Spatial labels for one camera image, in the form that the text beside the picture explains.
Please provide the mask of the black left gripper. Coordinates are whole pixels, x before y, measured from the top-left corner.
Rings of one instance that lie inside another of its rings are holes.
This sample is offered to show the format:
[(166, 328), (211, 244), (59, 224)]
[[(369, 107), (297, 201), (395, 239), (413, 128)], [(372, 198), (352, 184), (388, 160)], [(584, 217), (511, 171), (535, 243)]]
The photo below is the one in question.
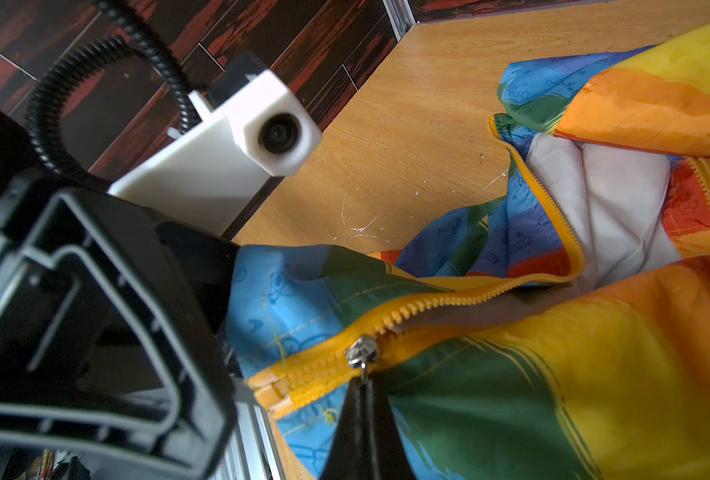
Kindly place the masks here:
[(239, 247), (41, 164), (0, 111), (0, 444), (212, 475)]

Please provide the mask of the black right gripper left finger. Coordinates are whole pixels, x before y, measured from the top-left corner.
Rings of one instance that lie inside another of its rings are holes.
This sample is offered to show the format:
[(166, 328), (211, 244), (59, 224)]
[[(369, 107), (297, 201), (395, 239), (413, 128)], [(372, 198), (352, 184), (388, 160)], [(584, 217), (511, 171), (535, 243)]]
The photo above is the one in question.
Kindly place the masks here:
[(360, 377), (350, 381), (321, 479), (368, 478), (366, 393)]

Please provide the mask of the rainbow striped zip jacket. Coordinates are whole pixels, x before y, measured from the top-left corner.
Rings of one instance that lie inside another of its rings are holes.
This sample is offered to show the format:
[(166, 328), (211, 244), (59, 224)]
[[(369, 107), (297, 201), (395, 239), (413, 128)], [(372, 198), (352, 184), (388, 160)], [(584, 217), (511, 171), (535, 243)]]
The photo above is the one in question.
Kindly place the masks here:
[(498, 96), (505, 195), (399, 250), (240, 249), (247, 386), (317, 478), (360, 377), (416, 479), (710, 479), (710, 24)]

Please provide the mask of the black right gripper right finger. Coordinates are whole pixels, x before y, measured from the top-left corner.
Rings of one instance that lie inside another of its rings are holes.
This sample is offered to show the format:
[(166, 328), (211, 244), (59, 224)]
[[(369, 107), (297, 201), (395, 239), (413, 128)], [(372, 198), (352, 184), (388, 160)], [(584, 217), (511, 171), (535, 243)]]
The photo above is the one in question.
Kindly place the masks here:
[(363, 385), (364, 479), (415, 479), (386, 395), (373, 380)]

